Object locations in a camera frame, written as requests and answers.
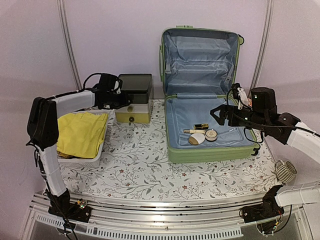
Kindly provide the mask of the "drawer cabinet with dark top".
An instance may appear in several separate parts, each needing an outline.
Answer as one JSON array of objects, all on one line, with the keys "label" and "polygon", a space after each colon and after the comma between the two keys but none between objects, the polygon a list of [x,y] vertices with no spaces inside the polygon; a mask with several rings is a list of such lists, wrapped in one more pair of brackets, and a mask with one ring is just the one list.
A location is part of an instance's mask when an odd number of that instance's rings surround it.
[{"label": "drawer cabinet with dark top", "polygon": [[119,123],[148,124],[151,119],[154,96],[153,76],[150,73],[122,73],[121,90],[128,94],[130,105],[115,110]]}]

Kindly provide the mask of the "green hard-shell suitcase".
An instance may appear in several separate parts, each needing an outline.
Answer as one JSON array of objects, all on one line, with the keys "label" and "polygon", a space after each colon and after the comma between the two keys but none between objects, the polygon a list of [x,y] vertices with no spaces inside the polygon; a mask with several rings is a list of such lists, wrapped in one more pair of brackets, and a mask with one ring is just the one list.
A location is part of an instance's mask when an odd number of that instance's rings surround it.
[{"label": "green hard-shell suitcase", "polygon": [[[237,106],[230,89],[236,80],[244,38],[230,31],[175,27],[163,31],[159,51],[165,95],[168,158],[175,164],[244,159],[260,150],[255,133],[241,126],[219,125],[210,111],[222,104]],[[195,124],[209,125],[216,141],[189,143]]]}]

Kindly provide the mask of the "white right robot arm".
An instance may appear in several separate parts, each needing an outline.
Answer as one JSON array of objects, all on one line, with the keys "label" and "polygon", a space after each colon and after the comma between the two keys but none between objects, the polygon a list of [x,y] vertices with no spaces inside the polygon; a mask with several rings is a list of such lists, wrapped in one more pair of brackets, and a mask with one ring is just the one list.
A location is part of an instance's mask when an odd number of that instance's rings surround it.
[{"label": "white right robot arm", "polygon": [[[320,135],[311,130],[298,117],[288,113],[278,113],[275,91],[267,87],[253,88],[251,103],[238,83],[230,89],[238,105],[222,104],[210,111],[219,125],[225,121],[230,127],[243,127],[260,131],[262,137],[272,137],[283,145],[288,145],[306,154],[315,162],[320,161]],[[287,186],[298,171],[289,161],[277,161],[275,174],[281,182],[273,186],[258,205],[245,206],[240,215],[245,223],[257,222],[284,215],[284,207],[296,204],[313,204],[320,201],[319,182]]]}]

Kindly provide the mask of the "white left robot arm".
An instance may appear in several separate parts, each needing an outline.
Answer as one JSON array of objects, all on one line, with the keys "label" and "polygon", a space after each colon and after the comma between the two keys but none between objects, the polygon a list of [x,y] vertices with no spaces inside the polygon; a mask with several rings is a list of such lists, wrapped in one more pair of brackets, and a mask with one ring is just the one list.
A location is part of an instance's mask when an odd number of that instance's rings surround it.
[{"label": "white left robot arm", "polygon": [[70,193],[58,162],[58,118],[85,108],[117,110],[131,104],[128,94],[122,90],[123,81],[118,76],[101,72],[97,75],[100,79],[93,87],[83,86],[80,90],[47,98],[36,97],[27,122],[29,141],[26,145],[35,149],[35,165],[44,179],[45,194],[50,200],[48,213],[61,217],[68,227],[71,220],[88,223],[92,208],[84,199],[70,202]]}]

